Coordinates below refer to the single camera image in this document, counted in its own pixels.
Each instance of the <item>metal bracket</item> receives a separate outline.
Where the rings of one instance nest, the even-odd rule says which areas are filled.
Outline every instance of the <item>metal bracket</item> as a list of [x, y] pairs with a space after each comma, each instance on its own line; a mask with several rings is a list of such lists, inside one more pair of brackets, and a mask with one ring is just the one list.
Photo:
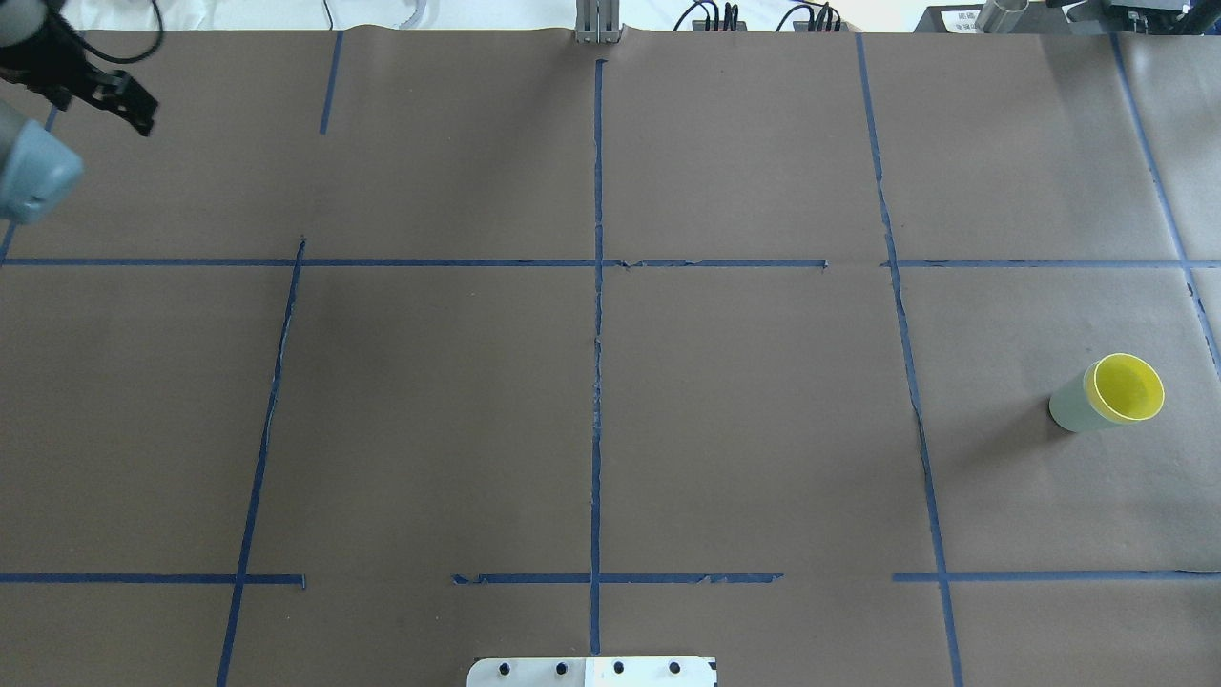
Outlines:
[[466, 687], [717, 687], [717, 659], [701, 656], [598, 656], [484, 659], [470, 666]]
[[578, 43], [619, 43], [619, 0], [576, 0]]

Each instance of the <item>black cable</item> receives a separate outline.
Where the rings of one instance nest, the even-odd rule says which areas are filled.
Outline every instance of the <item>black cable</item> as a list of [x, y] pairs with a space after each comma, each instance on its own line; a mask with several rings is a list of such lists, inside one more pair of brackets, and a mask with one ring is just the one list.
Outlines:
[[[683, 12], [683, 16], [679, 17], [679, 21], [674, 22], [674, 31], [678, 31], [679, 27], [683, 26], [683, 20], [685, 20], [687, 15], [694, 12], [696, 7], [703, 7], [705, 17], [707, 17], [708, 7], [706, 7], [706, 5], [712, 5], [712, 10], [717, 12], [717, 23], [720, 23], [720, 10], [717, 7], [717, 2], [714, 0], [696, 0], [695, 2], [691, 2], [691, 6], [687, 7], [687, 11]], [[709, 28], [707, 21], [708, 20], [706, 18], [703, 24], [705, 31]]]
[[114, 55], [107, 55], [93, 45], [89, 45], [85, 39], [81, 38], [81, 34], [78, 34], [76, 29], [72, 28], [72, 24], [70, 24], [68, 21], [65, 20], [59, 12], [51, 12], [51, 17], [54, 17], [54, 21], [63, 28], [63, 33], [68, 34], [68, 38], [71, 38], [73, 43], [84, 48], [89, 51], [89, 54], [94, 55], [99, 60], [105, 60], [114, 65], [134, 65], [136, 62], [143, 62], [144, 60], [151, 57], [153, 54], [161, 48], [161, 43], [165, 41], [165, 20], [161, 18], [161, 7], [156, 4], [156, 0], [149, 1], [153, 2], [153, 13], [156, 15], [156, 40], [153, 41], [151, 48], [139, 55], [136, 55], [134, 57], [115, 57]]
[[801, 2], [799, 5], [794, 5], [792, 7], [790, 7], [789, 11], [785, 12], [783, 17], [780, 17], [780, 23], [775, 24], [775, 31], [779, 32], [781, 28], [784, 28], [784, 22], [789, 21], [789, 17], [791, 17], [792, 13], [796, 12], [797, 10], [806, 10], [806, 11], [808, 11], [810, 12], [810, 22], [808, 23], [811, 26], [813, 26], [813, 23], [814, 23], [814, 7], [813, 7], [813, 5], [806, 5], [805, 2]]
[[840, 16], [839, 10], [832, 7], [832, 4], [827, 4], [827, 23], [823, 24], [823, 31], [827, 33], [838, 32], [840, 27], [844, 26], [844, 17]]

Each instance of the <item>grid line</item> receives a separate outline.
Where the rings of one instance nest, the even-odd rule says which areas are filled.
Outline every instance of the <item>grid line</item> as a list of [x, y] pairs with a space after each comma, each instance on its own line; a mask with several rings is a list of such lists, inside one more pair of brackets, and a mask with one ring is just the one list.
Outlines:
[[[603, 572], [600, 584], [770, 584], [781, 572]], [[452, 576], [453, 583], [466, 584], [589, 584], [586, 572], [495, 572], [465, 577]]]
[[[234, 584], [236, 575], [158, 572], [4, 572], [0, 584]], [[305, 588], [304, 575], [248, 575], [245, 584]]]
[[1020, 570], [963, 572], [896, 572], [895, 582], [1082, 582], [1082, 581], [1221, 581], [1215, 570]]
[[[945, 548], [941, 542], [941, 522], [937, 510], [937, 492], [933, 486], [933, 465], [928, 456], [928, 438], [924, 434], [924, 414], [921, 409], [919, 383], [916, 379], [916, 359], [912, 355], [911, 336], [907, 329], [907, 311], [904, 309], [902, 276], [899, 270], [899, 253], [895, 248], [895, 232], [890, 221], [890, 207], [883, 188], [882, 150], [878, 144], [878, 124], [873, 115], [873, 95], [869, 92], [869, 67], [864, 55], [864, 39], [856, 34], [856, 54], [861, 70], [861, 94], [864, 99], [864, 117], [869, 128], [869, 146], [873, 151], [873, 172], [878, 185], [878, 209], [882, 223], [886, 228], [886, 254], [889, 256], [890, 284], [895, 294], [895, 314], [899, 320], [899, 338], [904, 349], [904, 367], [907, 373], [907, 393], [911, 398], [916, 419], [916, 431], [919, 436], [919, 458], [924, 469], [924, 505], [928, 510], [929, 533], [933, 539], [933, 556], [937, 560], [937, 572], [945, 575]], [[941, 594], [941, 616], [945, 622], [945, 641], [950, 655], [950, 671], [955, 687], [962, 687], [962, 661], [958, 655], [958, 636], [954, 622], [954, 602], [950, 597], [950, 583], [944, 577], [938, 578]]]
[[[306, 267], [596, 267], [592, 257], [306, 257]], [[784, 267], [827, 268], [817, 257], [774, 259], [700, 259], [658, 257], [629, 262], [602, 257], [603, 266], [632, 268], [683, 267]], [[291, 267], [292, 257], [10, 257], [6, 264], [34, 267]]]
[[590, 482], [590, 655], [602, 652], [602, 68], [593, 63], [593, 439]]
[[899, 260], [900, 267], [938, 268], [1181, 268], [1184, 264], [1199, 268], [1221, 267], [1221, 260]]
[[326, 99], [322, 100], [322, 118], [319, 121], [317, 132], [326, 135], [331, 126], [331, 104], [335, 100], [335, 84], [339, 81], [339, 56], [343, 54], [343, 32], [335, 33], [335, 50], [331, 52], [331, 76], [326, 79]]
[[1170, 238], [1175, 244], [1175, 254], [1178, 255], [1178, 264], [1183, 268], [1183, 278], [1187, 279], [1187, 290], [1192, 297], [1195, 308], [1195, 316], [1200, 320], [1200, 328], [1204, 332], [1204, 342], [1209, 348], [1209, 358], [1212, 359], [1212, 370], [1221, 379], [1221, 353], [1217, 351], [1216, 337], [1212, 334], [1212, 325], [1209, 315], [1204, 311], [1204, 301], [1200, 299], [1200, 289], [1195, 286], [1195, 275], [1188, 264], [1187, 250], [1183, 248], [1183, 237], [1178, 232], [1178, 221], [1170, 207], [1170, 199], [1166, 196], [1166, 188], [1161, 182], [1161, 172], [1158, 170], [1158, 161], [1153, 156], [1149, 146], [1149, 135], [1145, 133], [1144, 120], [1140, 118], [1140, 110], [1137, 109], [1137, 100], [1132, 95], [1132, 83], [1128, 81], [1128, 67], [1123, 62], [1123, 49], [1120, 45], [1118, 34], [1110, 34], [1111, 52], [1115, 55], [1115, 66], [1120, 72], [1120, 85], [1123, 90], [1123, 100], [1128, 105], [1128, 113], [1132, 115], [1132, 123], [1137, 129], [1137, 140], [1140, 143], [1140, 151], [1144, 153], [1145, 162], [1149, 166], [1149, 174], [1153, 177], [1154, 189], [1158, 192], [1158, 203], [1161, 205], [1162, 215], [1166, 217], [1166, 226], [1170, 227]]
[[245, 515], [245, 530], [242, 533], [242, 552], [238, 554], [237, 575], [233, 581], [233, 598], [230, 603], [228, 625], [225, 630], [225, 643], [221, 647], [221, 665], [216, 674], [216, 687], [225, 687], [228, 681], [230, 663], [233, 658], [233, 641], [237, 637], [238, 616], [242, 611], [242, 593], [247, 582], [247, 569], [250, 564], [250, 544], [254, 541], [254, 525], [259, 516], [259, 497], [263, 492], [263, 478], [267, 469], [267, 453], [271, 447], [271, 421], [276, 415], [276, 403], [280, 399], [280, 383], [284, 372], [284, 348], [288, 345], [288, 327], [293, 320], [297, 304], [297, 284], [302, 276], [302, 257], [305, 255], [305, 239], [297, 246], [297, 265], [288, 284], [288, 303], [284, 305], [284, 321], [280, 328], [280, 347], [276, 350], [276, 367], [271, 376], [271, 392], [267, 394], [267, 412], [263, 420], [263, 437], [259, 441], [259, 461], [254, 469], [254, 484], [250, 487], [250, 505]]
[[12, 237], [17, 233], [17, 222], [9, 222], [9, 228], [4, 232], [4, 240], [0, 240], [0, 265], [11, 264], [9, 259], [9, 246], [12, 245]]

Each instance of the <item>blue tape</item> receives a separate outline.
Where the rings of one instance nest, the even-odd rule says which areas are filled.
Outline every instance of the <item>blue tape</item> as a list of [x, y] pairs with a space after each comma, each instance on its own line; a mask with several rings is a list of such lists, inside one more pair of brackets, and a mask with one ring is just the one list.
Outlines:
[[1215, 570], [1044, 570], [982, 572], [896, 572], [895, 582], [1082, 582], [1082, 581], [1221, 581]]
[[590, 475], [590, 655], [602, 652], [602, 68], [593, 65], [593, 445]]
[[245, 530], [242, 533], [242, 552], [238, 555], [237, 576], [233, 583], [233, 598], [230, 603], [230, 619], [225, 630], [225, 644], [221, 648], [221, 666], [216, 674], [216, 686], [223, 687], [228, 681], [230, 661], [233, 658], [233, 639], [237, 637], [238, 615], [242, 610], [242, 589], [247, 581], [247, 567], [250, 564], [250, 544], [254, 541], [254, 523], [259, 516], [259, 495], [263, 492], [263, 477], [267, 469], [267, 451], [271, 445], [271, 421], [276, 415], [276, 403], [280, 399], [280, 382], [284, 373], [284, 348], [288, 343], [288, 326], [293, 320], [297, 305], [297, 284], [302, 276], [302, 260], [305, 256], [305, 239], [297, 245], [297, 264], [293, 266], [293, 278], [288, 284], [288, 304], [284, 305], [284, 321], [280, 328], [280, 348], [276, 350], [276, 367], [271, 376], [271, 392], [267, 395], [267, 412], [263, 419], [263, 438], [259, 441], [259, 461], [254, 469], [254, 484], [250, 487], [250, 505], [245, 513]]
[[9, 246], [12, 245], [12, 237], [17, 233], [17, 222], [9, 222], [9, 228], [4, 232], [4, 240], [0, 242], [0, 265], [12, 264], [9, 259]]
[[[0, 584], [233, 584], [236, 575], [164, 575], [155, 572], [5, 572]], [[304, 587], [304, 575], [250, 575], [247, 584]]]
[[[878, 185], [878, 207], [882, 211], [882, 223], [886, 228], [886, 255], [890, 266], [890, 286], [895, 292], [895, 312], [899, 316], [899, 337], [904, 348], [904, 366], [907, 369], [907, 393], [912, 411], [916, 414], [916, 430], [919, 434], [921, 464], [924, 467], [924, 503], [928, 508], [929, 531], [933, 536], [933, 555], [937, 559], [937, 571], [945, 572], [945, 549], [941, 544], [941, 519], [937, 511], [937, 493], [933, 489], [933, 465], [928, 458], [928, 439], [924, 434], [924, 414], [921, 410], [919, 384], [916, 381], [916, 361], [912, 356], [911, 336], [907, 329], [907, 312], [904, 309], [902, 281], [899, 272], [899, 254], [895, 249], [895, 232], [890, 221], [890, 207], [882, 183], [882, 150], [878, 145], [878, 124], [873, 113], [873, 95], [869, 90], [869, 68], [864, 59], [864, 40], [856, 34], [856, 55], [861, 68], [861, 93], [864, 98], [864, 116], [869, 127], [869, 146], [873, 150], [873, 173]], [[958, 656], [958, 632], [954, 622], [954, 602], [950, 598], [950, 584], [939, 583], [941, 593], [941, 615], [945, 620], [945, 642], [950, 654], [950, 671], [954, 686], [962, 687], [962, 660]]]
[[[10, 226], [10, 232], [16, 227]], [[12, 265], [22, 266], [149, 266], [149, 267], [289, 267], [297, 260], [289, 257], [12, 257]], [[597, 267], [597, 259], [584, 257], [309, 257], [302, 260], [308, 267]], [[628, 262], [603, 257], [602, 265], [635, 267], [821, 267], [827, 260], [687, 260], [659, 259]]]
[[[880, 266], [889, 266], [889, 264], [883, 262]], [[1183, 265], [1177, 260], [899, 260], [899, 266], [901, 267], [1178, 268]]]
[[320, 267], [592, 267], [595, 260], [584, 259], [538, 259], [518, 260], [501, 257], [386, 257], [386, 259], [344, 259], [314, 257], [305, 260], [305, 266]]
[[343, 52], [343, 32], [335, 34], [335, 50], [331, 52], [331, 76], [326, 82], [326, 100], [322, 101], [322, 121], [317, 124], [317, 132], [326, 135], [326, 129], [331, 126], [331, 101], [335, 100], [335, 82], [339, 78], [339, 55]]
[[685, 260], [685, 259], [656, 259], [640, 260], [636, 262], [620, 262], [620, 266], [634, 267], [819, 267], [827, 268], [827, 260], [769, 260], [769, 259], [742, 259], [742, 260]]
[[1123, 88], [1123, 99], [1128, 104], [1128, 112], [1132, 115], [1132, 122], [1137, 128], [1137, 140], [1140, 142], [1140, 151], [1144, 153], [1145, 162], [1149, 166], [1149, 174], [1153, 176], [1154, 188], [1158, 190], [1158, 203], [1161, 204], [1162, 215], [1166, 217], [1166, 225], [1170, 227], [1170, 238], [1175, 244], [1175, 253], [1178, 255], [1179, 265], [1183, 267], [1183, 277], [1187, 279], [1187, 289], [1192, 297], [1192, 304], [1195, 306], [1195, 317], [1200, 320], [1200, 328], [1204, 332], [1204, 342], [1209, 349], [1209, 356], [1212, 358], [1212, 371], [1216, 373], [1217, 378], [1221, 379], [1221, 351], [1217, 351], [1216, 336], [1212, 334], [1212, 325], [1209, 322], [1209, 315], [1204, 311], [1204, 301], [1200, 299], [1200, 289], [1195, 286], [1195, 275], [1192, 273], [1190, 264], [1187, 259], [1187, 250], [1183, 248], [1183, 238], [1178, 232], [1178, 222], [1175, 220], [1175, 212], [1170, 207], [1170, 199], [1166, 198], [1166, 188], [1161, 182], [1161, 172], [1158, 170], [1158, 162], [1153, 157], [1153, 148], [1149, 146], [1149, 135], [1145, 133], [1144, 120], [1140, 118], [1140, 111], [1137, 109], [1137, 100], [1132, 95], [1132, 84], [1128, 81], [1128, 67], [1123, 62], [1123, 50], [1120, 46], [1120, 37], [1117, 34], [1110, 34], [1111, 38], [1111, 51], [1115, 54], [1115, 66], [1120, 72], [1120, 84]]
[[589, 584], [590, 575], [585, 572], [509, 572], [480, 575], [474, 580], [454, 575], [454, 584]]
[[294, 261], [275, 257], [12, 257], [9, 264], [37, 267], [283, 267]]
[[603, 584], [772, 584], [783, 572], [604, 572]]
[[[603, 572], [598, 584], [770, 584], [784, 577], [783, 572]], [[474, 580], [454, 575], [453, 583], [468, 584], [589, 584], [592, 576], [584, 572], [508, 572], [479, 575]]]

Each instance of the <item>yellow cup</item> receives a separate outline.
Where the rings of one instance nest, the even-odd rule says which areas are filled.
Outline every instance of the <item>yellow cup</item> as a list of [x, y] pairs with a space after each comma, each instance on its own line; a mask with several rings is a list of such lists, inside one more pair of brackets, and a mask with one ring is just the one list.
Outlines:
[[1153, 367], [1131, 354], [1111, 354], [1051, 397], [1051, 417], [1068, 432], [1106, 430], [1153, 419], [1166, 389]]

